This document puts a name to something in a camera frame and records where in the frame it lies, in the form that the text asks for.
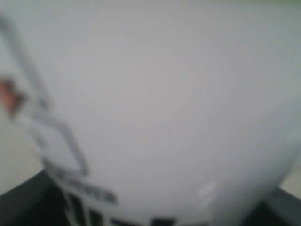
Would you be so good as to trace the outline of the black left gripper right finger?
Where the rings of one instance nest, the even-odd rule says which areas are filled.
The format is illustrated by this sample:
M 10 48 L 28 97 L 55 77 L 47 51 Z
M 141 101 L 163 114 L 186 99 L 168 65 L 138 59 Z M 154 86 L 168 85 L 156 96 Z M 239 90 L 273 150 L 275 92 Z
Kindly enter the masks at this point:
M 264 199 L 242 222 L 243 226 L 299 226 L 301 200 L 281 188 Z

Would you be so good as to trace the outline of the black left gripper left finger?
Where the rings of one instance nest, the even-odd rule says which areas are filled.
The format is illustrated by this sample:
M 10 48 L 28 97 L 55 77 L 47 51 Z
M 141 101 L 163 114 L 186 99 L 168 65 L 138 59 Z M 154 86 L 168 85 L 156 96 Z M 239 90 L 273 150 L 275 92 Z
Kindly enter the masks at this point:
M 62 191 L 41 171 L 0 196 L 2 226 L 68 226 Z

